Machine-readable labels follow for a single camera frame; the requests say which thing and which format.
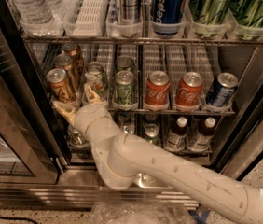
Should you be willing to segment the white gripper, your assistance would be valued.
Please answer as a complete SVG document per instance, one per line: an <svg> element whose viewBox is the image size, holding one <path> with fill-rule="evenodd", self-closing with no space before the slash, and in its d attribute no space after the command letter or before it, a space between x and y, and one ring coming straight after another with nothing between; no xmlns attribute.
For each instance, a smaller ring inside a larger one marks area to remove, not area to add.
<svg viewBox="0 0 263 224"><path fill-rule="evenodd" d="M84 85L84 92L90 105L81 107L77 112L74 107L65 107L57 101L54 101L53 105L88 141L102 141L119 134L119 127L107 108L101 104L100 96L88 83Z"/></svg>

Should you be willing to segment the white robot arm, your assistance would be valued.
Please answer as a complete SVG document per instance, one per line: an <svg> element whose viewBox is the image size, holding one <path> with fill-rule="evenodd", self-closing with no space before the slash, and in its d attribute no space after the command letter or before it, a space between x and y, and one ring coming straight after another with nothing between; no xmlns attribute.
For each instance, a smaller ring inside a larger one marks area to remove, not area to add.
<svg viewBox="0 0 263 224"><path fill-rule="evenodd" d="M156 178L237 224L263 224L263 189L218 174L124 133L97 93L77 109L55 101L56 110L90 143L104 183L127 189L138 174Z"/></svg>

